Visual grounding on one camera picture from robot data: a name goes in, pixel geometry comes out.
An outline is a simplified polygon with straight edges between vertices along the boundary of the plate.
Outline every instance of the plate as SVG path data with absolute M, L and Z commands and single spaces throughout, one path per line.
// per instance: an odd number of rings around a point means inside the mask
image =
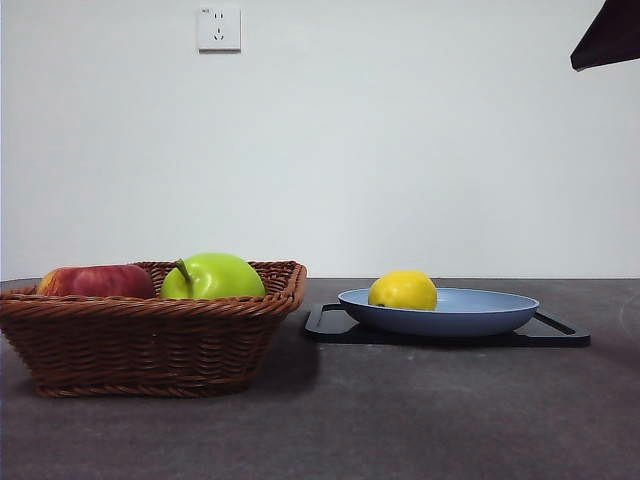
M 521 327 L 540 302 L 512 293 L 438 288 L 435 310 L 410 310 L 368 304 L 369 289 L 338 295 L 345 311 L 368 327 L 396 333 L 434 337 L 498 335 Z

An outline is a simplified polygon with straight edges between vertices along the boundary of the black tray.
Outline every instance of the black tray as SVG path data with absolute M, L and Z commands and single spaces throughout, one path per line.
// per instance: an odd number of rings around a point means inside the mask
M 309 314 L 304 333 L 324 343 L 493 347 L 586 347 L 591 344 L 591 335 L 587 331 L 540 309 L 525 325 L 501 335 L 425 337 L 365 327 L 351 318 L 338 303 L 318 304 Z

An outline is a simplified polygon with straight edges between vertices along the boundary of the electrical outlet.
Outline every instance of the electrical outlet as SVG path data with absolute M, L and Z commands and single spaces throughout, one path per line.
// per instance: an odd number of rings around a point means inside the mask
M 207 5 L 198 10 L 200 52 L 240 51 L 240 7 Z

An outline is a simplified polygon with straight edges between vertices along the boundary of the yellow lemon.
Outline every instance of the yellow lemon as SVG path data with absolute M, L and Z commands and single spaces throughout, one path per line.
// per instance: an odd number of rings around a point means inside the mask
M 433 310 L 437 300 L 436 286 L 419 270 L 389 272 L 373 282 L 369 289 L 369 305 Z

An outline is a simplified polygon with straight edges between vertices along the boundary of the dark gray tabletop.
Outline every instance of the dark gray tabletop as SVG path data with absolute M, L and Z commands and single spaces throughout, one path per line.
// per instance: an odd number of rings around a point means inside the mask
M 436 279 L 534 297 L 584 348 L 301 335 L 313 304 L 370 283 L 308 280 L 251 388 L 225 397 L 40 398 L 3 338 L 2 478 L 640 478 L 640 280 Z

